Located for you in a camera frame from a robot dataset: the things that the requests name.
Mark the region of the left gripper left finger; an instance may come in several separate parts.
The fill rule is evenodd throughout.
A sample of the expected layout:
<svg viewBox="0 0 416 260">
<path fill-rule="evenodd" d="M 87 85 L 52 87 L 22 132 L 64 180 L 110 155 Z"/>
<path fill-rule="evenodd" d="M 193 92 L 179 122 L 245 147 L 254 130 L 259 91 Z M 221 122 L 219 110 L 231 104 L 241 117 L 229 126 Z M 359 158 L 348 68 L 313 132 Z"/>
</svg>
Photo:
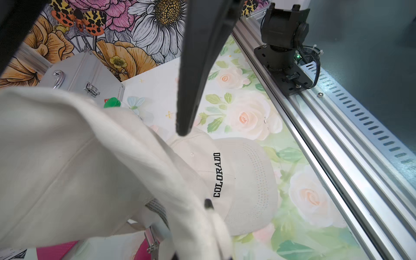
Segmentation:
<svg viewBox="0 0 416 260">
<path fill-rule="evenodd" d="M 47 0 L 1 1 L 1 73 L 7 68 Z"/>
</svg>

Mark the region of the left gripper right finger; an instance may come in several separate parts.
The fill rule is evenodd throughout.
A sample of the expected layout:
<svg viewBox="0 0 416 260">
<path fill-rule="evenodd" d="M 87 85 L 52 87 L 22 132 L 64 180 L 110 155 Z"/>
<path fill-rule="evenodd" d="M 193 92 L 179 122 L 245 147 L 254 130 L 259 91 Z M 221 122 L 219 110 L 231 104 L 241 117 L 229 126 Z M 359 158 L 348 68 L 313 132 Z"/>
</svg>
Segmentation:
<svg viewBox="0 0 416 260">
<path fill-rule="evenodd" d="M 189 1 L 177 92 L 176 132 L 191 132 L 209 72 L 236 22 L 243 1 Z"/>
</svg>

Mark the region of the white Colorado cap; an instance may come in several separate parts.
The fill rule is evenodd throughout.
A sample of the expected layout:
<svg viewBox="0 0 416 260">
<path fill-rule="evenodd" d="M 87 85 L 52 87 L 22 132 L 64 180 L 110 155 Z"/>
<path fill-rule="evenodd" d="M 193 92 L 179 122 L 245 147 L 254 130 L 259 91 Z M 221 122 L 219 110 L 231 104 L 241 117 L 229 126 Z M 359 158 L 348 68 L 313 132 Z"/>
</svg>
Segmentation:
<svg viewBox="0 0 416 260">
<path fill-rule="evenodd" d="M 230 235 L 267 226 L 278 209 L 278 187 L 264 149 L 245 138 L 212 139 L 194 128 L 172 136 L 175 163 L 188 187 L 201 200 L 210 199 Z"/>
</svg>

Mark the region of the plain white cap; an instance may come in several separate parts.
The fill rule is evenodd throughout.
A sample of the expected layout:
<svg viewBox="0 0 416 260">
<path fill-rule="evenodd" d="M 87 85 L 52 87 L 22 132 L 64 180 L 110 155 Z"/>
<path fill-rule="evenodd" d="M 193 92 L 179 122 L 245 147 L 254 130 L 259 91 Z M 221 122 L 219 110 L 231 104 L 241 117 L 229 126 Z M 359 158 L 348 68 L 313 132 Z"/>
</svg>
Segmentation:
<svg viewBox="0 0 416 260">
<path fill-rule="evenodd" d="M 125 108 L 42 87 L 1 90 L 1 248 L 169 229 L 161 259 L 229 260 L 201 177 Z"/>
</svg>

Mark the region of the pink cap front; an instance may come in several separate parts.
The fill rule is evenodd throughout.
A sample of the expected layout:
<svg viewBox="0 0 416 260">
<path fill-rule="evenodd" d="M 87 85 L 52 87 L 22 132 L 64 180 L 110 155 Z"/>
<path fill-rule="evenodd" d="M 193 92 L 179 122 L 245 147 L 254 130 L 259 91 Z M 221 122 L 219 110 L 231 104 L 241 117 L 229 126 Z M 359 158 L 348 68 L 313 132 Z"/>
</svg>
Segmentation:
<svg viewBox="0 0 416 260">
<path fill-rule="evenodd" d="M 36 249 L 38 260 L 152 260 L 143 238 L 85 240 Z"/>
</svg>

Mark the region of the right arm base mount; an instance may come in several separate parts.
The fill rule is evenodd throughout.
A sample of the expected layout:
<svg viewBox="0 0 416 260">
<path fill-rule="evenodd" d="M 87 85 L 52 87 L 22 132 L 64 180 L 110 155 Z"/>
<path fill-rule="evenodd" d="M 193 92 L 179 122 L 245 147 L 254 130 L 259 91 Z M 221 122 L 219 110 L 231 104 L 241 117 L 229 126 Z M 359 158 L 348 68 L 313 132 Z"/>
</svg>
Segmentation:
<svg viewBox="0 0 416 260">
<path fill-rule="evenodd" d="M 308 2 L 271 1 L 261 22 L 263 46 L 254 54 L 285 96 L 314 88 L 319 81 L 322 50 L 304 45 L 309 33 Z"/>
</svg>

